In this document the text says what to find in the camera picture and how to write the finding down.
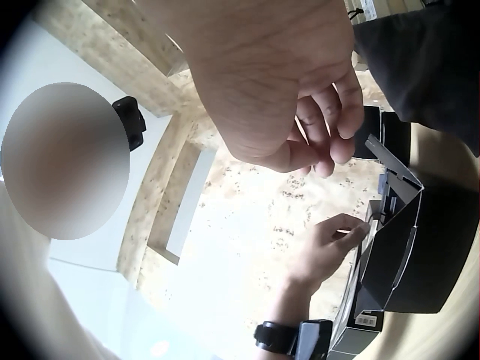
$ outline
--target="black cardboard box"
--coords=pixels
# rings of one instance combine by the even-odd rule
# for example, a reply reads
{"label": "black cardboard box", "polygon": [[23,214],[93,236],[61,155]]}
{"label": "black cardboard box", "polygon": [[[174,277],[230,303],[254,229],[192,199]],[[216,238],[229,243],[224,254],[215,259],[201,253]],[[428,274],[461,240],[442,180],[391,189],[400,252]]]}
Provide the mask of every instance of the black cardboard box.
{"label": "black cardboard box", "polygon": [[439,312],[473,243],[479,193],[414,174],[373,136],[366,145],[386,173],[379,223],[360,258],[355,313]]}
{"label": "black cardboard box", "polygon": [[355,250],[355,261],[350,268],[348,282],[335,318],[327,360],[351,360],[360,354],[381,332],[384,313],[362,312],[355,315],[359,300],[359,260],[361,247]]}
{"label": "black cardboard box", "polygon": [[410,161],[411,126],[402,122],[391,111],[381,111],[377,106],[363,106],[364,121],[355,133],[356,159],[379,160],[378,156],[365,145],[370,135],[375,136],[403,164]]}

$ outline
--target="black wristwatch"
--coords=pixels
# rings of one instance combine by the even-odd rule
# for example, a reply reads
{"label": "black wristwatch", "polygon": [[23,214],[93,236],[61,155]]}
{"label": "black wristwatch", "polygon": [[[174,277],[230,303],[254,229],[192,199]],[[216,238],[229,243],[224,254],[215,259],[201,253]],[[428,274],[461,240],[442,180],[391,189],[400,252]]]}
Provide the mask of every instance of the black wristwatch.
{"label": "black wristwatch", "polygon": [[333,323],[329,320],[309,320],[298,327],[265,321],[255,329],[256,346],[295,360],[325,360],[330,347]]}

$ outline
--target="white shirt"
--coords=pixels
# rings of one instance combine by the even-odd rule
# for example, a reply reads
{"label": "white shirt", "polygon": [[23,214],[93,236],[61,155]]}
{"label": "white shirt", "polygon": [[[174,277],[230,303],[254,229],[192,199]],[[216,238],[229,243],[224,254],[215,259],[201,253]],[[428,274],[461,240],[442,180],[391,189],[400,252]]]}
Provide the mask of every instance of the white shirt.
{"label": "white shirt", "polygon": [[52,360],[118,360],[79,324],[47,269],[50,239],[20,217],[0,181],[0,296],[33,349]]}

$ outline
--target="watch strap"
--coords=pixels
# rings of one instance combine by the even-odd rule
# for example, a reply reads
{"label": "watch strap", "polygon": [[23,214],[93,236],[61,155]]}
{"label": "watch strap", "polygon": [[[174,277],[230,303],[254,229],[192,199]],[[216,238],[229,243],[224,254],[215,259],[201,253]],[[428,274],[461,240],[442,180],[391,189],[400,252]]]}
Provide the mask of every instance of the watch strap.
{"label": "watch strap", "polygon": [[277,354],[294,356],[298,327],[290,327],[265,321],[255,329],[253,337],[257,340],[256,346]]}

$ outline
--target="sticker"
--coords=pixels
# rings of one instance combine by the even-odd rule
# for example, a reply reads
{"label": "sticker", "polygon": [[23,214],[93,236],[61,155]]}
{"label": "sticker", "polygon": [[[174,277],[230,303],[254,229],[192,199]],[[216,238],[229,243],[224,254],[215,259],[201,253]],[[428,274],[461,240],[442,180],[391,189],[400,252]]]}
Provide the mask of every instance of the sticker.
{"label": "sticker", "polygon": [[362,314],[362,315],[357,316],[357,318],[355,319],[355,324],[356,325],[376,327],[377,326],[377,317]]}
{"label": "sticker", "polygon": [[360,0],[361,7],[364,11],[365,19],[367,21],[374,20],[377,18],[377,12],[375,11],[375,5],[373,0]]}

